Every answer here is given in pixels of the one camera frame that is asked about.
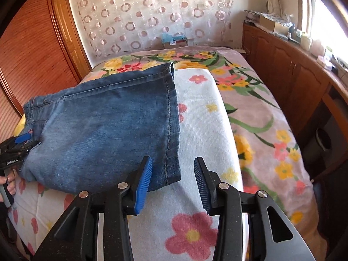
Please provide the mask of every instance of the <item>jeans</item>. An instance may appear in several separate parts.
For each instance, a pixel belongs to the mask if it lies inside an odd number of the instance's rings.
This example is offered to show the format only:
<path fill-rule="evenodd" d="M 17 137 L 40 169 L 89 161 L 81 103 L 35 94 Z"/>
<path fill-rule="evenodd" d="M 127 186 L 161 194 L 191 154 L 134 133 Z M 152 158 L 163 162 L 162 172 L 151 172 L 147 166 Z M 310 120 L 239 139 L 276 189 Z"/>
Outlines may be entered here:
<path fill-rule="evenodd" d="M 149 191 L 181 178 L 172 63 L 113 74 L 24 105 L 22 133 L 38 140 L 20 176 L 68 193 L 107 190 L 153 159 Z"/>

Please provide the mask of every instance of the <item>window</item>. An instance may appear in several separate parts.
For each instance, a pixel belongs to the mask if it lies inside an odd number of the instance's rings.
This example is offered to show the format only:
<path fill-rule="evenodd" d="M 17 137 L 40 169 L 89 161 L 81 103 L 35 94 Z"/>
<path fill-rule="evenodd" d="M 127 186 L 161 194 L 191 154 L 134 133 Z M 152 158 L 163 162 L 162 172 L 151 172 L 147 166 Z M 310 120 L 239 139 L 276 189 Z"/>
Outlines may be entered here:
<path fill-rule="evenodd" d="M 336 57 L 348 62 L 348 37 L 321 0 L 302 0 L 299 29 L 308 32 L 313 40 L 320 39 L 324 48 L 329 46 Z"/>

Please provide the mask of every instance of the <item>trash can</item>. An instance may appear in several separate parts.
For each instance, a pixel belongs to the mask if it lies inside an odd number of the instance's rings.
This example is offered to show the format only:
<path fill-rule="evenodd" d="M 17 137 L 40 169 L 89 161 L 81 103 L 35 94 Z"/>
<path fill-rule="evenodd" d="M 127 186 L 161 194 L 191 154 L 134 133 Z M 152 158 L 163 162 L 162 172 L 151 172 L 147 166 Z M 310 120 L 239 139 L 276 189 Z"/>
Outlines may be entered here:
<path fill-rule="evenodd" d="M 318 128 L 315 131 L 314 137 L 309 141 L 303 149 L 302 158 L 305 164 L 309 165 L 315 162 L 321 155 L 329 152 L 332 148 L 331 139 L 328 133 Z"/>

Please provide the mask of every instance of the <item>cardboard box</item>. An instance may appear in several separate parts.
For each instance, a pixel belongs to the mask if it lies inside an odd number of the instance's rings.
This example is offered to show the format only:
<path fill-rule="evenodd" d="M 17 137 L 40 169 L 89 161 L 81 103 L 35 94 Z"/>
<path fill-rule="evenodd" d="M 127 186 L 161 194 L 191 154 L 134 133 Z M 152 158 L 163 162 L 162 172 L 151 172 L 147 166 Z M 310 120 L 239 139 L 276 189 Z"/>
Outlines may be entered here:
<path fill-rule="evenodd" d="M 187 40 L 173 40 L 170 42 L 163 43 L 164 49 L 172 49 L 172 48 L 179 48 L 179 47 L 185 47 L 185 46 L 187 46 Z"/>
<path fill-rule="evenodd" d="M 285 36 L 288 35 L 289 27 L 280 24 L 279 22 L 274 22 L 268 18 L 265 18 L 263 15 L 260 16 L 260 25 L 267 28 L 270 31 L 283 34 Z"/>

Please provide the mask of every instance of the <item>finger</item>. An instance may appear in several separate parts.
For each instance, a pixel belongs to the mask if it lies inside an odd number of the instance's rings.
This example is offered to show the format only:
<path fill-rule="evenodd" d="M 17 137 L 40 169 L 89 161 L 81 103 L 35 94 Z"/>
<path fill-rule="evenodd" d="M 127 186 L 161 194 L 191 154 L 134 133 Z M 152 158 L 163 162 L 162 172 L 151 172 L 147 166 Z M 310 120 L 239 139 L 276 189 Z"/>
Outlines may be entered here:
<path fill-rule="evenodd" d="M 15 182 L 15 181 L 10 182 L 10 183 L 8 184 L 8 186 L 7 186 L 7 190 L 8 190 L 8 191 L 11 191 L 11 190 L 13 190 L 13 189 L 15 189 L 15 188 L 16 188 L 16 182 Z"/>
<path fill-rule="evenodd" d="M 6 182 L 6 177 L 0 176 L 0 184 L 4 184 Z"/>
<path fill-rule="evenodd" d="M 9 175 L 7 176 L 7 179 L 9 182 L 13 181 L 15 179 L 15 173 L 13 172 L 13 170 L 9 173 Z"/>

